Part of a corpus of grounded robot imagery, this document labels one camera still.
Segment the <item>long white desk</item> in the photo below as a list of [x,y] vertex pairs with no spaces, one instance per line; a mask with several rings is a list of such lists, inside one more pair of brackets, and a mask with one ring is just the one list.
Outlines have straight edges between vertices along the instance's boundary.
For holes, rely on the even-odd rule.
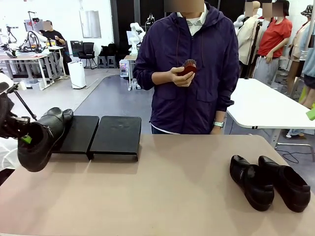
[[39,55],[22,55],[20,54],[19,56],[17,56],[16,58],[10,58],[8,55],[0,55],[0,65],[5,65],[6,69],[8,71],[8,75],[10,79],[13,79],[13,72],[11,69],[11,65],[13,65],[15,62],[19,62],[20,64],[25,66],[25,69],[27,70],[27,74],[29,77],[31,77],[31,71],[29,66],[31,64],[35,64],[38,65],[40,68],[40,72],[41,72],[41,76],[42,79],[40,79],[39,81],[39,89],[40,90],[45,90],[47,89],[50,84],[47,83],[47,80],[50,79],[46,79],[45,75],[44,75],[44,70],[43,70],[43,66],[41,64],[41,59],[48,59],[48,56],[50,54],[39,54]]

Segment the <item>clear storage bin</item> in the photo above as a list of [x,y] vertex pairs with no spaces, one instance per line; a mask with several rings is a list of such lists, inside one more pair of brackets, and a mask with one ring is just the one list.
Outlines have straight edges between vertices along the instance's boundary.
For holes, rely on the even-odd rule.
[[27,89],[43,90],[44,88],[44,82],[40,79],[23,78],[21,81],[25,83]]

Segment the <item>small background work table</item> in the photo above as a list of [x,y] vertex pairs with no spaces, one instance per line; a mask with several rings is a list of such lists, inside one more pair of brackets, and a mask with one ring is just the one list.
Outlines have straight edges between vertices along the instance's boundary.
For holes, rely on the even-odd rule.
[[124,60],[128,61],[128,91],[137,89],[137,80],[133,76],[136,59],[137,55],[127,55],[124,58]]

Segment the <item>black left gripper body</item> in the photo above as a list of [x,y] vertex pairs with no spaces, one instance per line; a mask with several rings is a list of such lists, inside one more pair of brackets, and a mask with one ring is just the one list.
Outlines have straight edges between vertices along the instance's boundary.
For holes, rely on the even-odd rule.
[[14,103],[7,95],[0,95],[0,137],[2,138],[17,138],[18,132],[15,124],[17,117],[11,112]]

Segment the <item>large white table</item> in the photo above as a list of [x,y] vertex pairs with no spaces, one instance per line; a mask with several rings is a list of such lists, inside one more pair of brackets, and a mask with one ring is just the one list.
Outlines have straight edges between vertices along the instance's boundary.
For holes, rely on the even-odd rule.
[[234,104],[227,113],[234,122],[248,129],[271,129],[269,144],[275,148],[282,129],[315,130],[308,109],[256,79],[238,79],[231,95]]

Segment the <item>background robot rig on desk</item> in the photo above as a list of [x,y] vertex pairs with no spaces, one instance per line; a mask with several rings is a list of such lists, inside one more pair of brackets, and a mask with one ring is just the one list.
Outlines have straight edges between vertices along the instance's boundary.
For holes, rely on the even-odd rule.
[[44,52],[47,37],[40,34],[40,30],[44,30],[44,22],[36,16],[36,12],[28,11],[29,19],[24,20],[26,36],[22,44],[18,47],[21,53],[37,53]]

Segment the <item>black tripod by mannequins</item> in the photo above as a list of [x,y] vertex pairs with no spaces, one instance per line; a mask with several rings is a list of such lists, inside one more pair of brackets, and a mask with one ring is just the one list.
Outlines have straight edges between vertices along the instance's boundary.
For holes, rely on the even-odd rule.
[[252,46],[251,46],[251,53],[250,53],[250,57],[249,57],[249,61],[248,61],[249,64],[248,64],[248,67],[247,67],[245,79],[249,78],[250,66],[252,64],[252,59],[254,57],[254,52],[255,52],[255,48],[256,48],[256,41],[257,41],[258,33],[259,33],[259,30],[260,30],[261,26],[262,26],[262,21],[258,20],[256,28],[255,28],[255,35],[254,35],[253,43],[252,43]]

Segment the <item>black office chair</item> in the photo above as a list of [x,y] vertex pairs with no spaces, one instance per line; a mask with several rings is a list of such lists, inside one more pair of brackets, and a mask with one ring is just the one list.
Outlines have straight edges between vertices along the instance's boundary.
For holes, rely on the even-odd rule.
[[93,42],[83,42],[82,50],[78,52],[78,58],[80,60],[82,60],[82,59],[86,60],[86,66],[84,68],[87,67],[88,62],[90,64],[91,70],[97,68],[97,64],[95,62],[94,43]]

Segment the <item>mannequin with bucket hat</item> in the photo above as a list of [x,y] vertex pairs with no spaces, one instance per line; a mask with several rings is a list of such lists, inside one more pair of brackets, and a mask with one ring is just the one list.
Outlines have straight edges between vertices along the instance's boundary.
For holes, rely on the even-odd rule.
[[312,36],[310,39],[308,38],[312,12],[312,5],[308,5],[307,8],[301,12],[303,16],[308,18],[308,21],[297,31],[289,46],[289,58],[292,60],[292,63],[287,77],[287,93],[291,93],[295,77],[297,77],[298,74],[301,53],[307,46],[307,58],[302,69],[302,74],[304,75],[305,96],[300,100],[300,104],[309,109],[311,109],[315,103],[315,21],[314,27],[311,30]]

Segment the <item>black slip-on loafer shoe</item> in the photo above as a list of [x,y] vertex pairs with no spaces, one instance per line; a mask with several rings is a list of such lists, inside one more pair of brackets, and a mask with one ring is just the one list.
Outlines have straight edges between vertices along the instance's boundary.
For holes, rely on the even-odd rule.
[[304,179],[290,166],[280,165],[267,156],[260,156],[258,164],[271,177],[285,205],[294,212],[303,212],[311,199],[311,187]]
[[55,145],[52,148],[53,153],[59,152],[60,148],[63,145],[64,140],[67,137],[67,134],[72,126],[73,121],[73,110],[72,109],[66,109],[63,111],[63,124],[64,124],[64,131],[61,137],[57,140]]

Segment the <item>grey wall panel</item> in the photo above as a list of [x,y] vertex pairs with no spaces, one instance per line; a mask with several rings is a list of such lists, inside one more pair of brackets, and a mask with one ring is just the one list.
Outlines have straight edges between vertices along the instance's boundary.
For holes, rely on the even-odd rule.
[[101,38],[99,12],[80,10],[79,13],[83,38]]

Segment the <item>black flat panel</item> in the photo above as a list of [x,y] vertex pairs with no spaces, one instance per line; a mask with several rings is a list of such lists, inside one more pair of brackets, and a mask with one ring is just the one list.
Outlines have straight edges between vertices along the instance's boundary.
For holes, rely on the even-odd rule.
[[83,51],[83,42],[82,41],[71,41],[70,42],[72,56],[75,58],[79,57],[79,52]]

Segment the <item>red wooden shoe brush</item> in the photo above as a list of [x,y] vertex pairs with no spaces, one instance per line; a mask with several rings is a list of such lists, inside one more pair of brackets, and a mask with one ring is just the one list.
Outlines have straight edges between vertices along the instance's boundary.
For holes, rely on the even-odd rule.
[[190,72],[195,73],[196,72],[196,61],[193,59],[188,59],[185,61],[185,63],[182,65],[184,67],[184,70],[182,72],[179,72],[178,76],[185,76],[186,74],[189,74]]

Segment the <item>white air purifier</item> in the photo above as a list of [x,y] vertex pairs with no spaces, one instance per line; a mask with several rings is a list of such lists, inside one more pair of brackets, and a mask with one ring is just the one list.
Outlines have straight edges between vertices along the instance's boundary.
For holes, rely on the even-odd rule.
[[83,89],[86,87],[86,78],[83,63],[72,61],[68,64],[71,85],[73,89]]

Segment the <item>black buckle strap shoe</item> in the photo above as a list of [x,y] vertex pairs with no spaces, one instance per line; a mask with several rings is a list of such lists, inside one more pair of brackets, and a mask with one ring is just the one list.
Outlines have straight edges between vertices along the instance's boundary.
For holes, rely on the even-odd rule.
[[47,165],[51,150],[64,131],[63,111],[54,107],[27,127],[30,144],[18,140],[18,160],[29,172],[39,172]]
[[234,155],[231,157],[229,172],[254,209],[258,211],[269,209],[274,199],[274,186],[261,167],[249,163],[239,155]]

